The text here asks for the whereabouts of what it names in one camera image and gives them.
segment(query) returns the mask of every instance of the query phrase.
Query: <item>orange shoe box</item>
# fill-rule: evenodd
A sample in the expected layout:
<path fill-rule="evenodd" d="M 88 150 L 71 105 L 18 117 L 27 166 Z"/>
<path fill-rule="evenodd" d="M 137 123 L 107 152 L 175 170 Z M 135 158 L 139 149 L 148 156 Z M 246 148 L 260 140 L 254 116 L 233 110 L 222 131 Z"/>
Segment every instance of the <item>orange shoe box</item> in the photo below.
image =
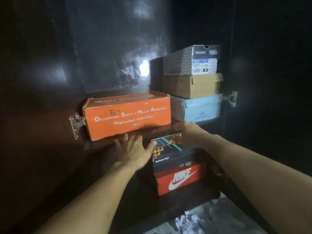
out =
<path fill-rule="evenodd" d="M 158 195 L 191 184 L 206 175 L 206 163 L 189 162 L 155 174 Z"/>
<path fill-rule="evenodd" d="M 171 123 L 170 95 L 154 91 L 89 98 L 82 110 L 91 140 Z"/>

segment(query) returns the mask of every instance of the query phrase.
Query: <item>cabinet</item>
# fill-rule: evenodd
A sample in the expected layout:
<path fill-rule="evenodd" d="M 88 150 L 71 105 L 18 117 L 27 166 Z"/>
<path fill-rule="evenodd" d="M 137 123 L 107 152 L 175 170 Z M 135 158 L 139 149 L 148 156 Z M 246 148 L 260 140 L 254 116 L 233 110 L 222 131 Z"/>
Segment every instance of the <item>cabinet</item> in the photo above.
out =
<path fill-rule="evenodd" d="M 74 139 L 69 117 L 86 98 L 159 91 L 161 57 L 192 44 L 220 44 L 222 91 L 239 93 L 235 108 L 223 103 L 220 118 L 203 127 L 311 175 L 307 3 L 1 0 L 1 7 L 0 231 L 30 232 L 38 216 L 48 218 L 109 166 L 110 141 L 91 143 L 84 129 Z M 148 76 L 140 74 L 145 60 Z M 142 133 L 148 139 L 150 131 Z"/>

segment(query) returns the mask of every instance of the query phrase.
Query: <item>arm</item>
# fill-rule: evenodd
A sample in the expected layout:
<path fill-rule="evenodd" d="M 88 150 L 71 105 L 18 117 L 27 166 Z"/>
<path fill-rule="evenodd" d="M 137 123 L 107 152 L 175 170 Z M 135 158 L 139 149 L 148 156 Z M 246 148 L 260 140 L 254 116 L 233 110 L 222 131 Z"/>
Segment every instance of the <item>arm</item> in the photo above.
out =
<path fill-rule="evenodd" d="M 312 233 L 312 177 L 212 135 L 178 123 L 181 143 L 205 149 L 278 233 Z"/>
<path fill-rule="evenodd" d="M 116 142 L 118 162 L 85 192 L 45 223 L 36 234 L 108 233 L 123 191 L 136 170 L 142 168 L 156 145 L 145 150 L 142 136 L 123 145 Z"/>

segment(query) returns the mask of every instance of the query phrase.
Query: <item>wavy patterned shoe box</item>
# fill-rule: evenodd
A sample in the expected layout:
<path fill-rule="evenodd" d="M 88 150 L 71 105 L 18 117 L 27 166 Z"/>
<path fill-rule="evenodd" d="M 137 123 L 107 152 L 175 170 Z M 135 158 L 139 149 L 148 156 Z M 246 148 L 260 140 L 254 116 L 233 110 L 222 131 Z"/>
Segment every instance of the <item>wavy patterned shoe box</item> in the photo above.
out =
<path fill-rule="evenodd" d="M 163 75 L 216 73 L 219 45 L 192 45 L 163 57 Z"/>

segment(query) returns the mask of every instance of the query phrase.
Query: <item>cabinet door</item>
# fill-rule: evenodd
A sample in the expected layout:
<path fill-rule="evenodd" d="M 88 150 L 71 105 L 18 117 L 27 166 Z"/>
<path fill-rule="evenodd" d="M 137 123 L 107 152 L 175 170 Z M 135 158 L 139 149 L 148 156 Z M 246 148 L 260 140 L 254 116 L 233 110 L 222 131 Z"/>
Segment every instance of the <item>cabinet door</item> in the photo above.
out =
<path fill-rule="evenodd" d="M 311 173 L 307 111 L 309 7 L 298 0 L 236 0 L 225 136 Z"/>
<path fill-rule="evenodd" d="M 45 0 L 1 0 L 1 7 L 0 232 L 84 160 L 68 120 L 83 98 L 70 35 L 53 26 Z"/>

